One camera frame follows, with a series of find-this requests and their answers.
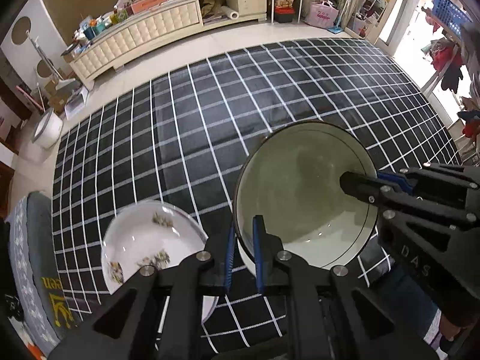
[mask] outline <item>toilet paper roll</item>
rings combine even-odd
[[[225,7],[224,5],[222,6],[222,12],[230,19],[235,20],[239,18],[239,13],[237,11],[234,11],[232,8]]]

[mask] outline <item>blue plastic basket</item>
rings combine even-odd
[[[462,24],[471,22],[470,18],[450,0],[433,0],[432,13],[459,38]]]

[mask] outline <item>checkered tablecloth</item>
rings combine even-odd
[[[363,40],[265,44],[171,71],[62,137],[53,242],[66,299],[79,320],[109,296],[100,242],[123,207],[159,199],[189,212],[208,235],[224,230],[248,154],[276,128],[305,119],[345,128],[377,169],[460,160],[418,87]],[[370,285],[392,263],[374,231],[349,267]],[[202,326],[206,356],[286,331],[283,299],[256,293],[237,250],[234,266],[230,294]]]

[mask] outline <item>blue jeans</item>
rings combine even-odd
[[[395,264],[371,289],[388,305],[395,320],[425,337],[438,307],[400,265]]]

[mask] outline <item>pink bag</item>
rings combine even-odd
[[[338,9],[320,3],[310,3],[310,12],[305,22],[314,27],[330,28],[335,24]]]

